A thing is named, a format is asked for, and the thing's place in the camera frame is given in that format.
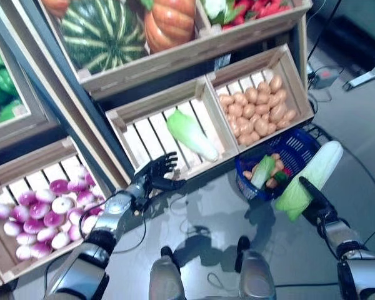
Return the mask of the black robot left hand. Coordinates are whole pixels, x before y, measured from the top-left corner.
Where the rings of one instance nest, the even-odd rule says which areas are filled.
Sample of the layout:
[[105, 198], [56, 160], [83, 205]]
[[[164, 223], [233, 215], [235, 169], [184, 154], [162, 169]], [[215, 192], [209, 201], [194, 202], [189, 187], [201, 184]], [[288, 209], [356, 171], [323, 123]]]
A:
[[143, 187], [145, 196], [149, 196], [153, 189], [160, 191], [176, 191], [182, 188], [186, 180], [165, 178], [172, 173], [177, 165], [178, 155], [175, 151], [166, 153], [143, 166], [133, 177], [132, 182]]

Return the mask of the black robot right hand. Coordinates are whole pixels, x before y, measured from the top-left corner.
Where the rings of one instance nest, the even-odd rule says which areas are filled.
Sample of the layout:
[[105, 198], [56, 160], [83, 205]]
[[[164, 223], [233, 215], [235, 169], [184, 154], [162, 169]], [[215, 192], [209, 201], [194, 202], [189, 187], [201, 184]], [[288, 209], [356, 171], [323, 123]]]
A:
[[349, 225], [345, 219], [338, 217], [335, 207], [315, 185], [304, 176], [299, 177], [299, 182], [311, 198], [302, 215], [317, 228], [317, 232], [322, 238], [326, 236], [324, 229], [326, 224], [342, 221], [345, 225]]

